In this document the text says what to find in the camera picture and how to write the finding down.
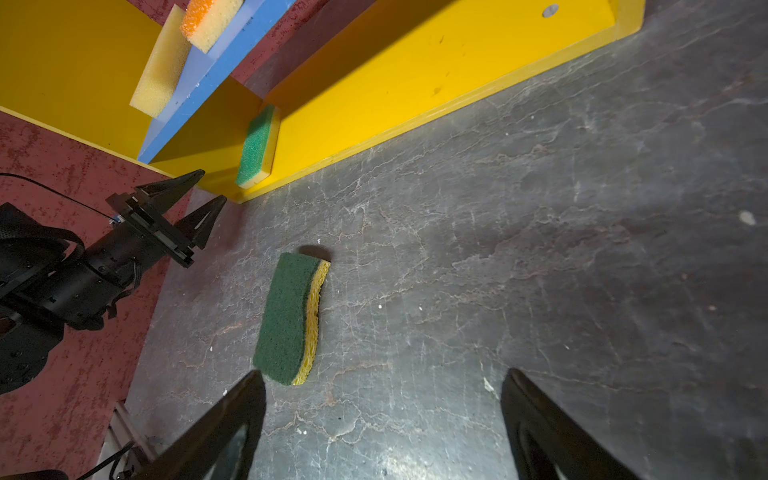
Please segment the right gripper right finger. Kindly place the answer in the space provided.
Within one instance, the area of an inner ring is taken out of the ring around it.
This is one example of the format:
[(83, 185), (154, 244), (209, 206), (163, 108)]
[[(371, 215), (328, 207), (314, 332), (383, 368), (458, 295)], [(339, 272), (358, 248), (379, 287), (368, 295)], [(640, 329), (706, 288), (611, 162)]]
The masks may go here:
[(520, 479), (637, 477), (521, 370), (508, 370), (500, 403)]

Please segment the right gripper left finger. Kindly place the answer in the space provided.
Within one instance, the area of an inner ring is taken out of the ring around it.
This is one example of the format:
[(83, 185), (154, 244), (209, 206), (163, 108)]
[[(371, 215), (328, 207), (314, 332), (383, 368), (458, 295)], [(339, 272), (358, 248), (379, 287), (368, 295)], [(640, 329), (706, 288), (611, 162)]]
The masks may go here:
[(137, 477), (246, 480), (266, 410), (262, 374), (252, 370)]

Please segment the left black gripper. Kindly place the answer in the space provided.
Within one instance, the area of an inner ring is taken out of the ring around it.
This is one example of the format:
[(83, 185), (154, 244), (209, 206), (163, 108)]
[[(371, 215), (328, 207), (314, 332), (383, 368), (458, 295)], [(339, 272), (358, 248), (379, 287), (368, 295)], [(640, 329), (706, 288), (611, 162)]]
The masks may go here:
[(10, 203), (1, 207), (1, 391), (30, 383), (64, 331), (96, 331), (143, 275), (165, 257), (183, 267), (204, 249), (227, 203), (223, 195), (170, 224), (168, 212), (203, 177), (195, 170), (137, 186), (110, 202), (122, 220), (86, 247), (73, 232), (44, 226)]

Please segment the bright green sponge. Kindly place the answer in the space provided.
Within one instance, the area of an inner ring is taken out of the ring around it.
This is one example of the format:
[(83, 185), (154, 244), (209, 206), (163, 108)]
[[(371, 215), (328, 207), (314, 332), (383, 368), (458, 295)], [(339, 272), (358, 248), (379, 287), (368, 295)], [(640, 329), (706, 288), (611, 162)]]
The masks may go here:
[(265, 106), (249, 124), (235, 181), (239, 188), (250, 189), (270, 176), (280, 124), (281, 112), (274, 105)]

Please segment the yellow sponge front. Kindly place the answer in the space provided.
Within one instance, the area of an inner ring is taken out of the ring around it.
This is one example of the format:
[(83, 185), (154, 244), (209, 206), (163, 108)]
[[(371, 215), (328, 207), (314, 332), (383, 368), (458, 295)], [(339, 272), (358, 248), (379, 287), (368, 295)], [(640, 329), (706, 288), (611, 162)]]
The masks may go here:
[(174, 5), (153, 46), (129, 105), (157, 118), (170, 102), (191, 44), (182, 34), (185, 11)]

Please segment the dark green wavy sponge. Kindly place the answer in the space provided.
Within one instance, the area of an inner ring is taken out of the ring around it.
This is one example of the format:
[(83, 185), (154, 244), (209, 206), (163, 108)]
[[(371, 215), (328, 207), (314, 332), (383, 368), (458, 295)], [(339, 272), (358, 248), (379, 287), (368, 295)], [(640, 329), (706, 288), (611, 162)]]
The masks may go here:
[(306, 382), (316, 357), (321, 290), (331, 263), (280, 255), (266, 299), (253, 366), (287, 386)]

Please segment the orange sponge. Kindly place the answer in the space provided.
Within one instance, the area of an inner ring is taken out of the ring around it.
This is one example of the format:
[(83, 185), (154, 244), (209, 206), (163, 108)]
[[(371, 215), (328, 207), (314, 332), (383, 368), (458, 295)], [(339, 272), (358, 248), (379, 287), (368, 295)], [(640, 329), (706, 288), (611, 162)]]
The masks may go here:
[(208, 53), (244, 4), (244, 0), (191, 0), (180, 30), (198, 50)]

